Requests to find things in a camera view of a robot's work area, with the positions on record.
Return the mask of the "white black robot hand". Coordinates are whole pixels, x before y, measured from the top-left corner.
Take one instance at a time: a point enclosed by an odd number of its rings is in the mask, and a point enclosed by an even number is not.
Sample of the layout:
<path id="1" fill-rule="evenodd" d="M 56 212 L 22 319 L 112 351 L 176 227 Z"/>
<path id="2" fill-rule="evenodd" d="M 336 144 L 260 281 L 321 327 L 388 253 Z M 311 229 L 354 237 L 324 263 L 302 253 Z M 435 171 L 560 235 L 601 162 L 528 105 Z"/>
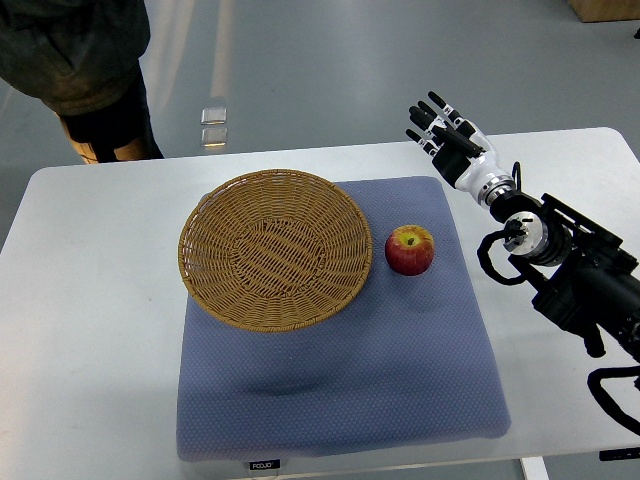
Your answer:
<path id="1" fill-rule="evenodd" d="M 409 108 L 409 120 L 418 130 L 406 134 L 440 176 L 485 208 L 515 190 L 513 176 L 499 166 L 497 150 L 481 130 L 435 92 L 428 97 Z"/>

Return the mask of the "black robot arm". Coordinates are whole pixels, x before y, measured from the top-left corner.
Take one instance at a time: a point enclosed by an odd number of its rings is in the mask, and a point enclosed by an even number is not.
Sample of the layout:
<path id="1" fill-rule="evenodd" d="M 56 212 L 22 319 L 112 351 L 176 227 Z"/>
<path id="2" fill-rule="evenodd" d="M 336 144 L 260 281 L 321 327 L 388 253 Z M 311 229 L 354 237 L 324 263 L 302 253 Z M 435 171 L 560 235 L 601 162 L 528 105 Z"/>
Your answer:
<path id="1" fill-rule="evenodd" d="M 503 225 L 477 250 L 482 270 L 502 285 L 529 283 L 536 291 L 534 309 L 581 337 L 590 356 L 604 356 L 601 334 L 607 332 L 637 359 L 638 260 L 618 236 L 555 197 L 522 192 L 520 169 L 513 173 L 480 193 L 482 205 Z"/>

